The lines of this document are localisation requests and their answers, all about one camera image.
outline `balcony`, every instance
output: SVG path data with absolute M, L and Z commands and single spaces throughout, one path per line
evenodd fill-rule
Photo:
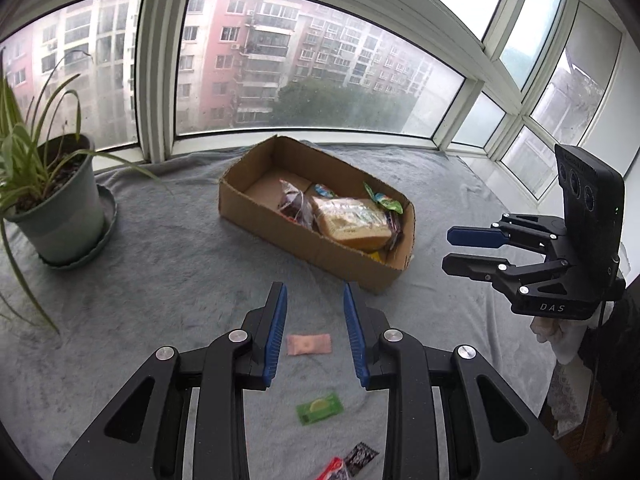
M 296 20 L 280 18 L 278 16 L 267 16 L 266 14 L 254 14 L 246 20 L 246 24 L 252 27 L 273 27 L 285 30 L 295 30 Z
M 249 42 L 246 47 L 241 49 L 240 53 L 246 56 L 256 54 L 258 56 L 286 57 L 288 49 L 289 47 L 286 46 L 273 46 Z

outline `plastic bag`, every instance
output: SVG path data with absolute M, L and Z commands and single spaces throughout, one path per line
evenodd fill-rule
M 319 231 L 339 244 L 377 251 L 392 238 L 385 212 L 369 199 L 312 197 Z
M 281 179 L 280 184 L 282 184 L 282 195 L 280 204 L 278 204 L 278 211 L 307 229 L 313 229 L 314 212 L 308 198 L 296 186 L 286 180 Z

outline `candy wrapper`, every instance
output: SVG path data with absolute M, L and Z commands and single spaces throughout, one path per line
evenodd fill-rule
M 350 480 L 347 468 L 344 465 L 344 461 L 337 456 L 329 462 L 329 465 L 324 468 L 324 471 L 320 473 L 320 476 L 316 480 Z
M 379 453 L 371 449 L 367 444 L 361 442 L 357 444 L 349 454 L 344 457 L 344 465 L 350 476 L 356 476 L 364 466 L 371 462 Z
M 282 185 L 282 195 L 280 204 L 278 204 L 278 211 L 307 229 L 313 229 L 314 212 L 311 209 L 308 198 L 302 191 L 286 180 L 281 179 L 280 184 Z

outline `green candy wrapper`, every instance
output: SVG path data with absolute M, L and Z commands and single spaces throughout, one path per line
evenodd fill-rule
M 402 214 L 402 205 L 398 200 L 394 200 L 383 193 L 373 193 L 373 190 L 366 182 L 364 182 L 364 189 L 367 191 L 367 194 L 373 202 L 380 204 L 385 209 L 389 209 L 389 211 L 395 211 L 398 214 Z
M 338 395 L 335 393 L 329 394 L 326 397 L 312 400 L 306 404 L 299 404 L 296 406 L 298 412 L 298 418 L 302 422 L 303 426 L 313 424 L 320 420 L 324 420 L 332 415 L 342 413 L 342 404 Z

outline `camera lens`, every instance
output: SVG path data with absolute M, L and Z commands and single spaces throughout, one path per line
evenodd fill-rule
M 571 191 L 574 192 L 575 196 L 580 196 L 580 179 L 573 171 L 571 172 L 569 181 L 571 183 Z
M 584 187 L 584 203 L 589 211 L 593 211 L 594 199 L 593 191 L 589 186 Z

